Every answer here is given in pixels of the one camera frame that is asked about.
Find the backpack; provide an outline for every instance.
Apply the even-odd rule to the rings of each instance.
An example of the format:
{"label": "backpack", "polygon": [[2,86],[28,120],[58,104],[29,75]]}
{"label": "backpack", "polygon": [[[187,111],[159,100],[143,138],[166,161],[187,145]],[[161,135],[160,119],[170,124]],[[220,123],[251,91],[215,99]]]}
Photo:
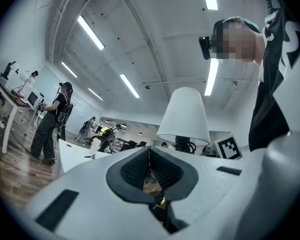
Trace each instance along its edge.
{"label": "backpack", "polygon": [[109,129],[106,129],[106,130],[103,132],[102,136],[103,136],[104,138],[107,139],[109,136],[112,135],[113,132],[114,132],[113,127],[111,127],[111,128],[109,128]]}
{"label": "backpack", "polygon": [[66,122],[72,112],[72,108],[74,106],[72,103],[68,103],[68,99],[66,98],[65,94],[64,93],[62,93],[62,94],[65,97],[66,105],[62,108],[62,110],[60,111],[60,114],[56,118],[57,127],[62,127],[66,124]]}

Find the floor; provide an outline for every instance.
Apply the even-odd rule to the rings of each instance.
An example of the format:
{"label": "floor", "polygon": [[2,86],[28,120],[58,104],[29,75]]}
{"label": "floor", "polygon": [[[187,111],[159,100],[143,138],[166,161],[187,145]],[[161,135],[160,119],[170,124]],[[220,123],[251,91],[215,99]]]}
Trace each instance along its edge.
{"label": "floor", "polygon": [[[8,106],[2,107],[0,100],[0,119],[6,109],[8,109]],[[34,194],[58,177],[55,165],[47,165],[26,151],[30,151],[37,129],[37,126],[34,128],[31,126],[27,135],[24,135],[31,116],[29,112],[26,114],[25,112],[17,112],[12,124],[5,155],[2,154],[2,141],[5,130],[0,128],[0,196],[6,202],[14,204],[20,209],[25,206]],[[57,130],[55,129],[53,133],[54,143],[56,143],[56,137]],[[75,134],[66,132],[66,141],[82,146],[75,137]],[[59,156],[59,146],[55,145],[55,159],[58,160]],[[144,184],[143,191],[146,193],[160,190],[159,184],[151,179]]]}

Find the white table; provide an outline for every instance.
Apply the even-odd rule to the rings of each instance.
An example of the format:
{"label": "white table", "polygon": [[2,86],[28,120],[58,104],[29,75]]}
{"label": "white table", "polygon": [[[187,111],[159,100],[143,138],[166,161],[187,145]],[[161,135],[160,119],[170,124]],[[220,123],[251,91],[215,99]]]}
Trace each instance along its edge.
{"label": "white table", "polygon": [[30,109],[30,106],[28,104],[25,104],[24,102],[22,102],[20,100],[20,98],[13,98],[11,96],[11,92],[5,87],[6,83],[7,83],[7,81],[4,78],[0,77],[0,93],[5,98],[5,100],[8,101],[12,105],[12,110],[9,115],[9,119],[5,126],[5,131],[4,131],[4,137],[3,137],[3,142],[2,142],[2,153],[3,154],[7,153],[10,130],[11,130],[11,126],[15,119],[15,115],[16,115],[18,109]]}
{"label": "white table", "polygon": [[[60,169],[63,173],[68,172],[72,168],[76,167],[85,162],[93,161],[92,158],[87,158],[87,156],[92,156],[90,149],[78,146],[62,139],[59,139],[59,150],[60,150]],[[95,159],[110,156],[109,153],[94,151]]]}

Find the lampshade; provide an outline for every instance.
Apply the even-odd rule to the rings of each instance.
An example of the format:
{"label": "lampshade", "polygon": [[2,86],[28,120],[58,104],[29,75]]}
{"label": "lampshade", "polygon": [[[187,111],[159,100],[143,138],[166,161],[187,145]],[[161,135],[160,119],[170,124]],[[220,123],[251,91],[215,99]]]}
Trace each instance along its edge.
{"label": "lampshade", "polygon": [[210,144],[204,104],[196,89],[182,87],[173,92],[156,135],[172,143],[181,136],[191,138],[197,146]]}

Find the black and white shirt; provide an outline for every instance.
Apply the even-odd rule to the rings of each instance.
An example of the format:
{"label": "black and white shirt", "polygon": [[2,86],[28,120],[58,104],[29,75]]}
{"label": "black and white shirt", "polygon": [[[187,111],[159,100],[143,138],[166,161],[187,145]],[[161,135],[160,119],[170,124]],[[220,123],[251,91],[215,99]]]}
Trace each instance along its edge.
{"label": "black and white shirt", "polygon": [[273,94],[292,72],[300,54],[300,26],[292,12],[282,0],[265,2],[267,16],[262,30],[265,52],[249,132],[251,151],[267,147],[273,139],[289,131]]}

